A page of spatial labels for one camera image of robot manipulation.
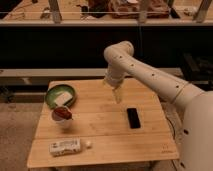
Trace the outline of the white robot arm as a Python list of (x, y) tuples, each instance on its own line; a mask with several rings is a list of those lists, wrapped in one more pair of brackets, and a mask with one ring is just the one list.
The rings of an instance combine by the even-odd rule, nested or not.
[(162, 99), (184, 113), (179, 171), (213, 169), (213, 91), (140, 62), (133, 57), (134, 47), (122, 41), (105, 48), (108, 63), (105, 82), (114, 90), (121, 87), (125, 74), (134, 77)]

